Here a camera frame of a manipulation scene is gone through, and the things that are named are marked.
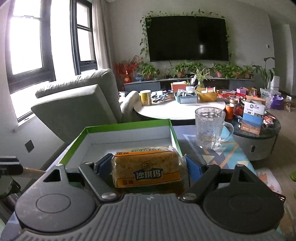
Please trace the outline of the round white coffee table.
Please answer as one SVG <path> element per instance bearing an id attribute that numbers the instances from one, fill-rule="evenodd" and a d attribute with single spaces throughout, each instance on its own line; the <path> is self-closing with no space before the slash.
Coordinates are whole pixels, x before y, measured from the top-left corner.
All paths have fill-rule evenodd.
<path id="1" fill-rule="evenodd" d="M 170 119 L 174 121 L 195 119 L 195 110 L 201 107 L 213 107 L 224 110 L 226 104 L 224 99 L 217 98 L 213 102 L 178 103 L 176 100 L 153 103 L 150 106 L 143 106 L 138 100 L 133 108 L 141 116 L 153 119 Z"/>

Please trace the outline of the woven yellow basket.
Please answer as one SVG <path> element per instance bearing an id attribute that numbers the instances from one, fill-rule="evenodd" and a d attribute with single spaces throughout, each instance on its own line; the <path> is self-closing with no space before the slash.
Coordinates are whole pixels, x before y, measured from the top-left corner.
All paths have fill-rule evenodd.
<path id="1" fill-rule="evenodd" d="M 198 96 L 202 102 L 214 102 L 217 99 L 215 92 L 198 92 Z"/>

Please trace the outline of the yellow canister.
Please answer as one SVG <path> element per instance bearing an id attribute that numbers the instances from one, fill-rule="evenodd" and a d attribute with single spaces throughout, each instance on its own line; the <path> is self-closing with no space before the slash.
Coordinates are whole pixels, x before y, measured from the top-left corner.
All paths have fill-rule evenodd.
<path id="1" fill-rule="evenodd" d="M 151 91 L 142 90 L 139 92 L 142 106 L 150 106 L 152 104 Z"/>

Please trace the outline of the tall leafy floor plant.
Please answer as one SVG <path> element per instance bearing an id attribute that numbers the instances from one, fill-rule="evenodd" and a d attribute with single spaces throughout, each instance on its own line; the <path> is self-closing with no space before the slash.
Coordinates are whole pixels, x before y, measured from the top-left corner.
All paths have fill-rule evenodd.
<path id="1" fill-rule="evenodd" d="M 263 87 L 266 89 L 270 89 L 271 81 L 273 80 L 274 76 L 276 75 L 275 68 L 267 68 L 267 61 L 268 60 L 275 60 L 274 57 L 266 57 L 264 60 L 264 66 L 261 65 L 255 65 L 252 64 L 252 67 L 254 68 L 253 71 L 255 71 L 257 74 L 260 74 L 262 81 L 263 81 Z"/>

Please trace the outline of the blue plastic basket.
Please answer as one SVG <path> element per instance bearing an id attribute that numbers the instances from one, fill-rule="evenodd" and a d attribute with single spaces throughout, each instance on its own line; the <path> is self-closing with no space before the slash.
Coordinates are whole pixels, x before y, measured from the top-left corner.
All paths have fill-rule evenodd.
<path id="1" fill-rule="evenodd" d="M 194 104 L 198 101 L 198 95 L 185 92 L 176 92 L 174 93 L 174 97 L 176 102 L 180 104 Z"/>

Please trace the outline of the clear glass mug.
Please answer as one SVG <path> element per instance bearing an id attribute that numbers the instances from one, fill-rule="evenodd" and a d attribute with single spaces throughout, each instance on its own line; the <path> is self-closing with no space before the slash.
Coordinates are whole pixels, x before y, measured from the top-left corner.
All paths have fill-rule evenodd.
<path id="1" fill-rule="evenodd" d="M 195 110 L 196 143 L 202 149 L 215 149 L 226 142 L 234 133 L 234 126 L 225 122 L 224 110 L 213 107 L 202 107 Z M 222 138 L 222 130 L 229 131 L 227 137 Z"/>

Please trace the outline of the black window frame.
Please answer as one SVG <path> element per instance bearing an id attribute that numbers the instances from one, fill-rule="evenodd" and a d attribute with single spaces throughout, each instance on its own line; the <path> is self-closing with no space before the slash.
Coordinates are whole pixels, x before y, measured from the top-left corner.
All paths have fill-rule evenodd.
<path id="1" fill-rule="evenodd" d="M 51 43 L 51 1 L 11 1 L 6 24 L 6 73 L 10 93 L 56 80 Z M 70 37 L 77 74 L 97 69 L 92 2 L 70 1 Z"/>

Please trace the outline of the orange sachima cake pack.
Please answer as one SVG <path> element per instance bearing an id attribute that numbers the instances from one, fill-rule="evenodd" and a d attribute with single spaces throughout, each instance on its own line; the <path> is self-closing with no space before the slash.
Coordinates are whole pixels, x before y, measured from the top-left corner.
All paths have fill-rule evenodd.
<path id="1" fill-rule="evenodd" d="M 151 186 L 180 181 L 186 158 L 172 146 L 121 150 L 111 160 L 117 188 Z"/>

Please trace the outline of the blue white paper box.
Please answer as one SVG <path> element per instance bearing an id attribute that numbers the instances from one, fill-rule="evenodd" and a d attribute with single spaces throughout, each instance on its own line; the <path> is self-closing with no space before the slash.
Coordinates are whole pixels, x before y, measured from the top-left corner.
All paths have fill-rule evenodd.
<path id="1" fill-rule="evenodd" d="M 244 103 L 241 130 L 259 135 L 263 123 L 265 106 L 258 101 L 246 101 Z"/>

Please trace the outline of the white air purifier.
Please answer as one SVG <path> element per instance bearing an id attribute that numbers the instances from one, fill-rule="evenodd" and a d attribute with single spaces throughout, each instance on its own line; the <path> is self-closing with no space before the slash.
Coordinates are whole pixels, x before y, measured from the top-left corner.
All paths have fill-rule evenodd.
<path id="1" fill-rule="evenodd" d="M 280 88 L 280 77 L 274 75 L 272 81 L 270 82 L 270 89 L 279 91 L 279 88 Z"/>

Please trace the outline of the round grey side table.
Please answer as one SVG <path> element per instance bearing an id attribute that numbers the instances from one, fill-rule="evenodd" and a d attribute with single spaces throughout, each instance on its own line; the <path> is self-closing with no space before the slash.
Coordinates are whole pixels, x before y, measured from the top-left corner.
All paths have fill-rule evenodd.
<path id="1" fill-rule="evenodd" d="M 274 119 L 274 124 L 270 127 L 263 125 L 259 135 L 241 130 L 238 117 L 234 117 L 231 124 L 234 126 L 233 137 L 249 161 L 262 160 L 273 152 L 281 130 L 280 121 L 277 118 Z"/>

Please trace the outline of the orange can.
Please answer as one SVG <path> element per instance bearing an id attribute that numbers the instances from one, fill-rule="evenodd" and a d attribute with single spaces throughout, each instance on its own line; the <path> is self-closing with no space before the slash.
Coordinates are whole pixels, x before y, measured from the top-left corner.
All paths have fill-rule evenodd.
<path id="1" fill-rule="evenodd" d="M 226 117 L 225 119 L 227 121 L 230 121 L 233 119 L 233 113 L 234 113 L 234 105 L 233 104 L 226 104 L 225 106 L 225 111 L 226 111 Z"/>

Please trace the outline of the black wall television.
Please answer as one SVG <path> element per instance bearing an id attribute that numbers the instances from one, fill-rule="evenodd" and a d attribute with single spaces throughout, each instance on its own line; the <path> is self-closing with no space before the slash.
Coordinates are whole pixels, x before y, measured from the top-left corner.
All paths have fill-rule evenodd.
<path id="1" fill-rule="evenodd" d="M 206 16 L 156 16 L 145 19 L 151 62 L 228 61 L 224 19 Z"/>

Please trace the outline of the red flower decoration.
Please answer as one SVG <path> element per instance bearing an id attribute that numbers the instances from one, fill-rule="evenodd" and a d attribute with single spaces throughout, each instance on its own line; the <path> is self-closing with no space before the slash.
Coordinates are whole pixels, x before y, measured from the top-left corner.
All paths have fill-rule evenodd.
<path id="1" fill-rule="evenodd" d="M 113 64 L 115 76 L 118 80 L 122 80 L 124 84 L 132 82 L 132 74 L 137 71 L 143 64 L 142 59 L 135 55 L 131 60 L 115 62 Z"/>

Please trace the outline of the blue patterned tablecloth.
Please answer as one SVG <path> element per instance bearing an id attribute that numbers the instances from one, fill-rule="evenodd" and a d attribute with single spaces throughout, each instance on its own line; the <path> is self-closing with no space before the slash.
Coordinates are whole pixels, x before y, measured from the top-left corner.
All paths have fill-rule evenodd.
<path id="1" fill-rule="evenodd" d="M 283 240 L 277 228 L 285 197 L 261 181 L 231 138 L 215 150 L 200 149 L 193 126 L 174 127 L 181 156 L 217 164 L 218 186 L 203 201 L 181 201 L 193 184 L 116 189 L 116 201 L 100 201 L 79 169 L 60 162 L 16 202 L 2 240 Z"/>

